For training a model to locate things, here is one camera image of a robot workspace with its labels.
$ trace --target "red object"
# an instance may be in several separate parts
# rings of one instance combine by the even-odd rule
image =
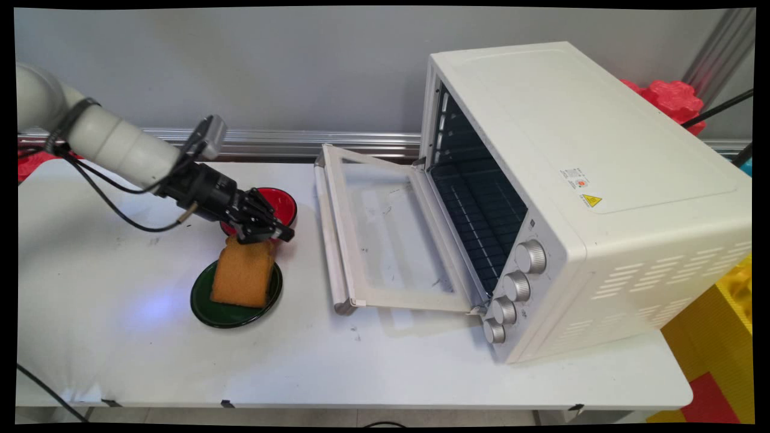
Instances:
[[[634,91],[634,92],[636,92],[637,94],[641,95],[641,90],[642,90],[642,88],[641,88],[641,87],[639,87],[639,86],[635,85],[633,82],[630,82],[630,81],[628,81],[627,79],[622,79],[622,80],[621,80],[621,82],[622,82],[623,84],[625,84],[626,86],[630,87],[630,88],[631,88],[631,90],[633,90],[633,91]]]
[[[703,108],[703,101],[695,96],[695,89],[681,81],[665,82],[656,79],[646,89],[626,79],[621,82],[680,125],[696,117]],[[706,122],[699,122],[687,131],[697,136],[705,127]]]
[[[289,193],[277,188],[257,188],[257,190],[259,190],[259,193],[265,197],[265,200],[270,203],[273,209],[276,210],[276,218],[281,220],[281,222],[288,227],[294,224],[294,220],[296,219],[296,202]],[[228,223],[220,221],[219,225],[227,236],[232,236],[236,233],[236,230]]]
[[[35,155],[20,159],[18,161],[18,181],[24,182],[40,164],[51,159],[59,159],[59,157],[53,156],[50,153],[38,152]]]
[[[681,409],[687,422],[741,423],[711,373],[693,380],[690,386],[692,403]]]

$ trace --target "oven knob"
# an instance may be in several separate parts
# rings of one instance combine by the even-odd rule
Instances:
[[[530,287],[529,280],[524,272],[515,270],[510,274],[503,276],[503,292],[508,299],[516,302],[524,302],[529,300]]]
[[[516,264],[527,274],[542,274],[545,270],[545,251],[534,239],[516,246]]]
[[[484,336],[490,344],[499,344],[505,341],[505,329],[503,325],[490,319],[484,321]]]
[[[516,307],[505,297],[492,300],[492,316],[499,324],[516,323]]]

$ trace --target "floor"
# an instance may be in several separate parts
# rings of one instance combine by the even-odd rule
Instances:
[[[47,422],[75,422],[62,408]],[[535,425],[532,411],[435,411],[389,409],[225,409],[225,408],[79,408],[91,422],[194,425],[271,425],[280,427],[364,427],[394,421],[407,427],[488,427]]]

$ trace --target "oven top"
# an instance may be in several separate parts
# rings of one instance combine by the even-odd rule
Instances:
[[[566,42],[432,57],[525,202],[624,210],[736,189],[732,166]]]

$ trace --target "label sticker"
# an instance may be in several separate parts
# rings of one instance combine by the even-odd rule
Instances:
[[[583,200],[585,200],[585,203],[588,203],[588,206],[594,207],[601,201],[601,197],[594,197],[589,196],[587,194],[583,194]]]
[[[580,169],[566,169],[566,170],[559,170],[561,175],[564,177],[565,180],[572,186],[573,190],[577,190],[579,188],[587,188],[588,185],[591,183],[588,181],[588,178],[583,174],[583,170]]]

